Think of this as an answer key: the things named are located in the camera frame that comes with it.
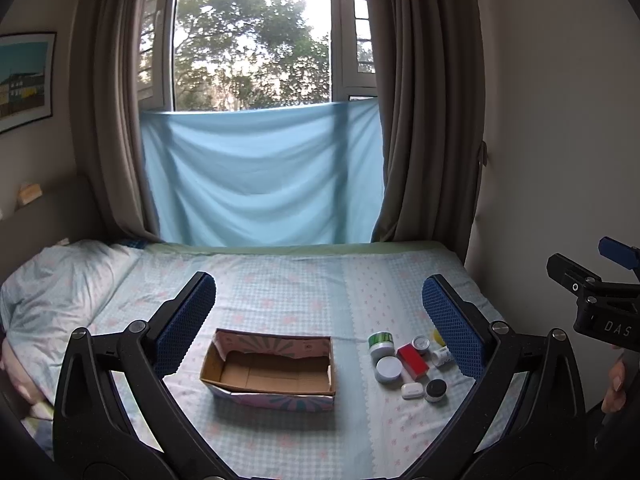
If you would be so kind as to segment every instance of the window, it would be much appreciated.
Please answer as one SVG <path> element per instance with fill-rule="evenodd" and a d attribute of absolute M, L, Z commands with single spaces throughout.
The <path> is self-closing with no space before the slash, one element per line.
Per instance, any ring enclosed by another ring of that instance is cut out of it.
<path fill-rule="evenodd" d="M 366 0 L 146 0 L 141 108 L 243 110 L 376 95 Z"/>

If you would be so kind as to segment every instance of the picture frame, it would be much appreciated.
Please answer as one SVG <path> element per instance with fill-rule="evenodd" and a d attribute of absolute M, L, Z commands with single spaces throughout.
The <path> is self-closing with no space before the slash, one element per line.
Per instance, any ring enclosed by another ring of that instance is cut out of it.
<path fill-rule="evenodd" d="M 55 32 L 0 35 L 0 135 L 53 115 Z"/>

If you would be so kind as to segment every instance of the white wall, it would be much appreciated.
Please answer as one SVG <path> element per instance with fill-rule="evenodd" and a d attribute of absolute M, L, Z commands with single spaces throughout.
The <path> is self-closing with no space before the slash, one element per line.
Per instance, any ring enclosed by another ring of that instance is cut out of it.
<path fill-rule="evenodd" d="M 69 40 L 78 0 L 15 0 L 0 34 L 58 33 L 53 65 L 53 117 L 0 134 L 0 209 L 9 216 L 20 184 L 55 185 L 74 174 L 68 113 Z"/>
<path fill-rule="evenodd" d="M 467 268 L 519 331 L 568 331 L 587 407 L 618 352 L 577 335 L 560 252 L 606 280 L 611 236 L 640 246 L 640 20 L 627 0 L 480 0 L 489 164 Z"/>

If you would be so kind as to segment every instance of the green mattress edge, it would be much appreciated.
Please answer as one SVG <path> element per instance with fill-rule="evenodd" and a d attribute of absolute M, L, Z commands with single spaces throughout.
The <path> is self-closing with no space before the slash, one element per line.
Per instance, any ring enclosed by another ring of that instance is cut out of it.
<path fill-rule="evenodd" d="M 339 254 L 395 254 L 444 248 L 439 242 L 374 242 L 370 244 L 312 245 L 290 247 L 191 247 L 181 244 L 150 244 L 152 253 L 173 254 L 276 254 L 283 256 L 335 256 Z"/>

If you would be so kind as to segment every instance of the metal screw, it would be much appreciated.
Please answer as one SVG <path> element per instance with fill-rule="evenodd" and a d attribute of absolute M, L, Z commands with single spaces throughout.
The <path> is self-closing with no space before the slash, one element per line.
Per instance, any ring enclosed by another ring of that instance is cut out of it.
<path fill-rule="evenodd" d="M 509 326 L 502 321 L 496 321 L 491 329 L 497 334 L 504 335 L 509 331 Z"/>
<path fill-rule="evenodd" d="M 85 328 L 76 328 L 71 333 L 72 339 L 82 339 L 85 335 L 86 335 L 86 329 Z"/>
<path fill-rule="evenodd" d="M 137 334 L 138 332 L 142 332 L 145 329 L 146 323 L 142 320 L 132 321 L 129 324 L 129 332 L 133 332 Z"/>
<path fill-rule="evenodd" d="M 558 341 L 564 341 L 566 339 L 566 333 L 564 330 L 560 330 L 559 328 L 555 328 L 551 335 Z"/>

